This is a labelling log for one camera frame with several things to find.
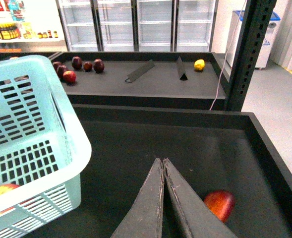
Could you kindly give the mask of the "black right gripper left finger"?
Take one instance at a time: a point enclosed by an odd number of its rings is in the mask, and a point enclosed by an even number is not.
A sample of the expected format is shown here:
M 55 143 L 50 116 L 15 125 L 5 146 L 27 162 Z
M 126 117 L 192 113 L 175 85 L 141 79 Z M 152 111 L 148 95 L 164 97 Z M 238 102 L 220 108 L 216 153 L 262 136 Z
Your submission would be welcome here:
M 132 207 L 112 237 L 160 238 L 163 228 L 164 187 L 163 163 L 156 158 Z

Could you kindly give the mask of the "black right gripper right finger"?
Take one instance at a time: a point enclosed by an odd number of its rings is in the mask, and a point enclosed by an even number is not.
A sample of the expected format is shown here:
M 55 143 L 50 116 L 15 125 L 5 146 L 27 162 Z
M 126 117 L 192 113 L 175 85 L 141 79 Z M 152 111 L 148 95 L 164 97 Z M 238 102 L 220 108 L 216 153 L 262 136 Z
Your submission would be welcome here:
M 173 163 L 163 159 L 166 185 L 181 235 L 184 238 L 235 238 L 193 190 Z

